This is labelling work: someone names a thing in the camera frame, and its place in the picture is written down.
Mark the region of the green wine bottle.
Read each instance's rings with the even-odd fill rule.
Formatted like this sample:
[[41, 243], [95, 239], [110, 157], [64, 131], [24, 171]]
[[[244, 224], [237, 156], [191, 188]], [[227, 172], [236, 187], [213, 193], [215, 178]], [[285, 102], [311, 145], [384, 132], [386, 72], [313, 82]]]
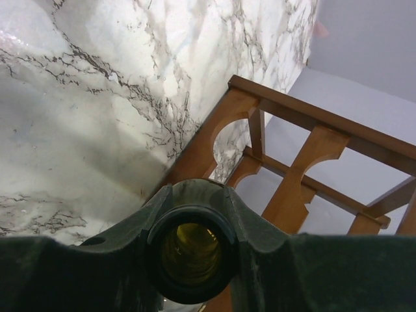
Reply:
[[226, 213], [225, 186], [188, 179], [166, 191], [146, 239], [149, 279], [171, 301], [206, 302], [237, 271], [237, 234]]

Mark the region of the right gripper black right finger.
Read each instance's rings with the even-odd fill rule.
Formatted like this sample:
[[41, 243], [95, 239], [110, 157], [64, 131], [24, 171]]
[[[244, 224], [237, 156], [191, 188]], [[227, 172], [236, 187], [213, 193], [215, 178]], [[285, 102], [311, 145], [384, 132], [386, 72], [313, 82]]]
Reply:
[[389, 235], [288, 235], [230, 187], [238, 240], [234, 311], [414, 311], [415, 239]]

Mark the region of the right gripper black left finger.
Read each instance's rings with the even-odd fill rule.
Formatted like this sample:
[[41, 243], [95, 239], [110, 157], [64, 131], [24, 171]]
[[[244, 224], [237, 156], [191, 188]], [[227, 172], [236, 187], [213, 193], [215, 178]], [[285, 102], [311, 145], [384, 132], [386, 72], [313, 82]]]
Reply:
[[79, 246], [46, 236], [1, 238], [2, 311], [158, 311], [144, 250], [165, 186], [139, 211]]

